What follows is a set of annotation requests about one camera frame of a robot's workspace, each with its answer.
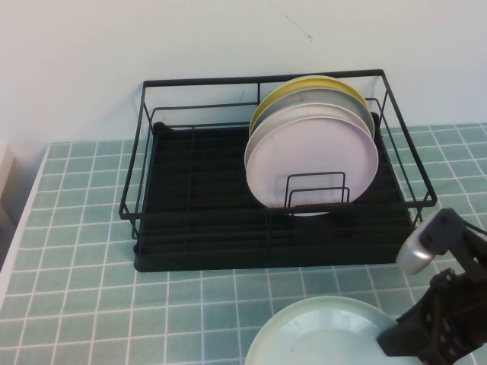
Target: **white plate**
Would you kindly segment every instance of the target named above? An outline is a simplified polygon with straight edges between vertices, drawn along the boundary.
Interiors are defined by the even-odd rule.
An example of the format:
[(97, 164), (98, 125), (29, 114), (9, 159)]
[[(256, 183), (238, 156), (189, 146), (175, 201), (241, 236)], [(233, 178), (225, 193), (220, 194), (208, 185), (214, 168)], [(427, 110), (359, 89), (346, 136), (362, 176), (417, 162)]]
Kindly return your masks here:
[(386, 313), (358, 300), (302, 300), (264, 325), (245, 365), (421, 365), (417, 357), (388, 357), (380, 348), (377, 336), (394, 324)]
[(253, 149), (270, 131), (291, 120), (300, 119), (300, 117), (304, 118), (305, 116), (318, 115), (347, 120), (355, 124), (368, 135), (371, 134), (365, 125), (365, 122), (348, 109), (325, 103), (296, 103), (274, 112), (268, 116), (266, 120), (261, 122), (257, 129), (254, 129), (245, 148), (245, 155), (243, 158), (245, 167), (247, 167), (247, 162)]
[(367, 107), (356, 97), (332, 87), (303, 87), (302, 89), (295, 90), (292, 93), (280, 97), (263, 110), (259, 115), (259, 118), (257, 118), (256, 122), (253, 124), (250, 134), (253, 134), (263, 120), (277, 110), (288, 105), (303, 102), (333, 104), (350, 110), (365, 122), (370, 131), (370, 135), (374, 138), (374, 119)]
[[(353, 202), (372, 183), (377, 165), (375, 144), (362, 129), (343, 119), (308, 116), (279, 126), (257, 144), (247, 164), (247, 183), (262, 204), (280, 208), (289, 175), (342, 171)], [(299, 176), (290, 180), (288, 196), (293, 189), (340, 186), (339, 174)], [(341, 201), (341, 189), (297, 192), (291, 206)]]

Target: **yellow plate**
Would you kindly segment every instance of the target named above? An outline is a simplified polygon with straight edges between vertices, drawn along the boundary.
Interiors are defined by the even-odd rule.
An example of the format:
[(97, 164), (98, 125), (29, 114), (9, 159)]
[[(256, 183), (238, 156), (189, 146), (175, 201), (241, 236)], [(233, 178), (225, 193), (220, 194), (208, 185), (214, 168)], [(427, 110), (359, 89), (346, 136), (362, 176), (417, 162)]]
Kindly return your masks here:
[(301, 89), (302, 87), (312, 87), (312, 86), (334, 87), (335, 89), (345, 91), (346, 93), (349, 93), (352, 96), (359, 99), (368, 108), (367, 101), (356, 89), (354, 89), (352, 86), (336, 78), (331, 78), (329, 76), (320, 76), (320, 75), (310, 75), (310, 76), (303, 76), (302, 78), (293, 78), (292, 80), (289, 80), (281, 87), (275, 89), (272, 93), (267, 95), (264, 98), (264, 100), (262, 100), (262, 102), (257, 107), (256, 111), (253, 113), (252, 119), (250, 120), (249, 134), (250, 131), (252, 131), (253, 124), (256, 122), (260, 114), (262, 114), (262, 112), (269, 105), (274, 103), (274, 101), (276, 101), (280, 97), (283, 97), (287, 93), (290, 93), (293, 90)]

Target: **black dish rack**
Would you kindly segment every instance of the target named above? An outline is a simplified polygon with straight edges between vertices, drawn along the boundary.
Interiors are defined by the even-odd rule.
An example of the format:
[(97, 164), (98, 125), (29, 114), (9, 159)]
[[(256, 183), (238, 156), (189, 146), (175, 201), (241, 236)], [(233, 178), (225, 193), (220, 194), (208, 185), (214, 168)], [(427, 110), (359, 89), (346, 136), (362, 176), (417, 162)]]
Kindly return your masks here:
[[(344, 173), (317, 172), (311, 175), (333, 173), (342, 176), (342, 186), (319, 188), (341, 189), (341, 204), (290, 208), (293, 194), (299, 193), (291, 190), (286, 192), (283, 208), (266, 208), (253, 197), (245, 176), (244, 151), (249, 122), (180, 122), (178, 125), (166, 122), (167, 113), (174, 111), (190, 111), (198, 116), (205, 110), (225, 110), (227, 113), (231, 108), (242, 106), (254, 110), (262, 99), (265, 86), (303, 75), (145, 81), (135, 142), (119, 207), (120, 217), (132, 223), (132, 237), (137, 240), (134, 245), (137, 270), (354, 265), (395, 260), (416, 221), (422, 220), (422, 209), (434, 206), (437, 196), (386, 75), (383, 70), (308, 75), (382, 81), (382, 101), (367, 98), (376, 111), (372, 115), (376, 125), (374, 142), (379, 152), (377, 175), (368, 190), (354, 202), (348, 202)], [(159, 98), (152, 102), (154, 105), (148, 105), (148, 99), (158, 98), (159, 90), (179, 88), (188, 91), (191, 87), (198, 89), (203, 85), (210, 91), (197, 90), (193, 95), (214, 94), (215, 88), (228, 85), (240, 87), (243, 92), (241, 95), (238, 92), (239, 100), (228, 101), (223, 97), (226, 103), (161, 106)], [(253, 99), (248, 100), (247, 97), (244, 100), (245, 90), (248, 95), (249, 88), (254, 90)], [(168, 95), (163, 97), (165, 101), (171, 101), (172, 94)], [(397, 135), (391, 133), (386, 121), (387, 110), (391, 110), (391, 118), (401, 127), (400, 137), (407, 143), (406, 152), (422, 178), (426, 191), (422, 198), (415, 197), (406, 175), (407, 169), (401, 161), (405, 148), (398, 150), (396, 147)], [(391, 156), (385, 148), (383, 135), (389, 138), (387, 145), (392, 146)], [(403, 186), (409, 198), (405, 198), (401, 191), (392, 159), (397, 171), (405, 177)], [(290, 175), (288, 181), (303, 177), (306, 176)], [(323, 211), (329, 213), (314, 217), (295, 215)]]

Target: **countertop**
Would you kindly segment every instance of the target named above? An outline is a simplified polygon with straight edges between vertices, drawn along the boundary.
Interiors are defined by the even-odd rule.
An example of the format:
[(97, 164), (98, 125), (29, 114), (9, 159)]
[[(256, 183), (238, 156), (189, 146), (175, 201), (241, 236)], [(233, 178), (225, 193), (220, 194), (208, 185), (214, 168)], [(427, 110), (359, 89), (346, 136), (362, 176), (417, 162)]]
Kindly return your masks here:
[[(487, 228), (487, 125), (409, 130), (439, 195), (425, 215), (452, 207)], [(446, 255), (414, 276), (395, 265), (136, 272), (130, 223), (118, 216), (131, 150), (131, 141), (50, 145), (0, 273), (2, 365), (241, 365), (262, 325), (293, 302), (342, 295), (398, 316), (435, 273), (461, 271)], [(486, 362), (481, 348), (459, 363)]]

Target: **countertop edge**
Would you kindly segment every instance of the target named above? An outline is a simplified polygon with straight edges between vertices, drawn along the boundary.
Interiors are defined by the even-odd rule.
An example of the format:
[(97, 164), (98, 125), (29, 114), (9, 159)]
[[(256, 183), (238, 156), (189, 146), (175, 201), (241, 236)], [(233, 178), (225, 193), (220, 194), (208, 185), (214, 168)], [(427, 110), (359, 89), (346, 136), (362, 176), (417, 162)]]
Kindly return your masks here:
[(39, 171), (37, 171), (37, 176), (33, 182), (32, 189), (30, 190), (29, 198), (27, 199), (24, 211), (22, 212), (21, 219), (18, 222), (18, 226), (15, 231), (14, 238), (12, 239), (10, 248), (8, 249), (7, 257), (5, 258), (2, 270), (0, 271), (0, 308), (2, 308), (3, 301), (7, 293), (8, 283), (10, 281), (11, 273), (14, 269), (14, 263), (15, 258), (17, 257), (18, 247), (21, 243), (25, 224), (27, 223), (27, 219), (29, 218), (29, 213), (32, 208), (33, 200), (36, 197), (37, 188), (39, 187), (40, 178), (43, 175), (44, 165), (46, 164), (50, 148), (51, 144), (49, 144), (49, 146), (47, 147), (46, 153), (44, 154), (43, 160), (40, 164)]

